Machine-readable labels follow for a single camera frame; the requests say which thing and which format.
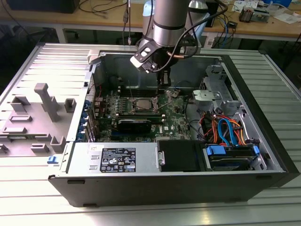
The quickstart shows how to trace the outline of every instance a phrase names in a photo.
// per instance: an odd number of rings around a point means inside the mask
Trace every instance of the power supply label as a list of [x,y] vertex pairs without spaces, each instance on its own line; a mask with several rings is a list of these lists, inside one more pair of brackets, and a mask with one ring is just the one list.
[[103,148],[102,173],[136,172],[136,148]]

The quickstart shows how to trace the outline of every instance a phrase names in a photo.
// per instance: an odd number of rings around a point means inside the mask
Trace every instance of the white label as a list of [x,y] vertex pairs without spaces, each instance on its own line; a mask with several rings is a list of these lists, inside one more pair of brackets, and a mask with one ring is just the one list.
[[17,139],[26,140],[26,137],[9,137],[9,139],[11,139],[11,140],[17,140]]
[[89,151],[101,152],[103,150],[103,145],[90,145]]

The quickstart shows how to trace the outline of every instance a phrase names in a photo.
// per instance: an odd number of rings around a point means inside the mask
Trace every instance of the desk leg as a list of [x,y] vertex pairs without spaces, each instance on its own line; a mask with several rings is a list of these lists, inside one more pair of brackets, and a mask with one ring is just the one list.
[[212,45],[214,43],[214,38],[215,37],[216,37],[216,33],[208,33],[203,48],[212,48]]
[[67,43],[67,37],[62,26],[56,27],[56,34],[60,43]]

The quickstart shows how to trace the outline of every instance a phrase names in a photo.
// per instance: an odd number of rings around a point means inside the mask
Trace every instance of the green circuit board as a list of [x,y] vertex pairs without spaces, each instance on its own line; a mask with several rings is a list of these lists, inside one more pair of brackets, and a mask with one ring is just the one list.
[[151,120],[151,130],[147,134],[119,134],[116,129],[118,116],[123,112],[124,115],[132,116],[130,97],[120,97],[116,92],[110,92],[102,96],[99,104],[98,121],[99,136],[97,142],[155,142],[160,139],[186,139],[190,140],[190,130],[184,116],[184,102],[182,96],[171,98],[170,95],[156,96],[158,110],[148,109],[148,101],[151,97],[133,97],[135,103],[142,103],[144,111],[150,115],[142,116],[143,119]]

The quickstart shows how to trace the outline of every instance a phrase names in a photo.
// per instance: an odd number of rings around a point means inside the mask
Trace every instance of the blue drive bracket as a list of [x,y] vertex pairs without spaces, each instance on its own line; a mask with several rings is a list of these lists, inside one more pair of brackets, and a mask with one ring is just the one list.
[[206,148],[207,155],[226,154],[225,148],[219,145],[212,145]]

